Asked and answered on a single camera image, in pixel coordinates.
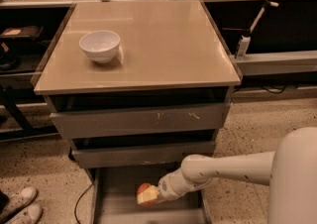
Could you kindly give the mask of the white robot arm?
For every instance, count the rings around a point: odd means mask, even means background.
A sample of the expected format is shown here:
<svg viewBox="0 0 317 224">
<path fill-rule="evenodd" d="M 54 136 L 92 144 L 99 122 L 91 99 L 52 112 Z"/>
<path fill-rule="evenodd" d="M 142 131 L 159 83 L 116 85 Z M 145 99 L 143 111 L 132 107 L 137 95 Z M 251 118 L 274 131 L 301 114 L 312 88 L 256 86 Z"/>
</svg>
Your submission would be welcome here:
<svg viewBox="0 0 317 224">
<path fill-rule="evenodd" d="M 267 224 L 317 224 L 317 128 L 292 131 L 273 152 L 224 158 L 190 155 L 157 185 L 140 185 L 137 202 L 150 206 L 176 200 L 215 177 L 267 185 Z"/>
</svg>

